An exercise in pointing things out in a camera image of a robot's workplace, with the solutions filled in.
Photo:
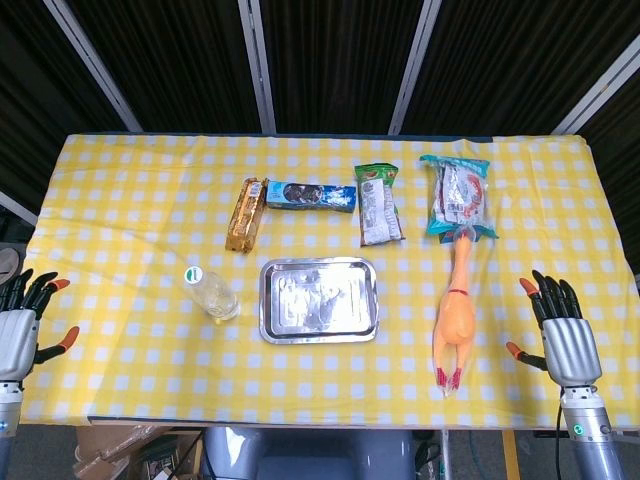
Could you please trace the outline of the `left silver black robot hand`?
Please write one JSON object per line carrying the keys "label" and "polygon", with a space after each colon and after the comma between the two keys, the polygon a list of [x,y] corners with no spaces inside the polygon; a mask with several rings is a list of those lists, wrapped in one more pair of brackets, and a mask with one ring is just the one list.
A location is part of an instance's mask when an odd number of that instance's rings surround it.
{"label": "left silver black robot hand", "polygon": [[40,321],[52,296],[68,287],[70,281],[47,272],[30,285],[32,269],[1,285],[1,384],[20,384],[34,365],[63,355],[75,343],[79,328],[73,326],[57,344],[38,345]]}

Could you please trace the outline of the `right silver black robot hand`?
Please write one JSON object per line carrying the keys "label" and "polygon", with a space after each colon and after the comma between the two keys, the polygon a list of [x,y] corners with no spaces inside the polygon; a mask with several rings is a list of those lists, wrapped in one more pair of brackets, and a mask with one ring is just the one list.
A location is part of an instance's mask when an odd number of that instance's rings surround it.
{"label": "right silver black robot hand", "polygon": [[544,354],[532,355],[509,341],[515,360],[545,371],[563,388],[589,386],[602,376],[593,331],[583,318],[578,297],[565,280],[555,280],[537,270],[532,281],[519,283],[527,294],[540,330]]}

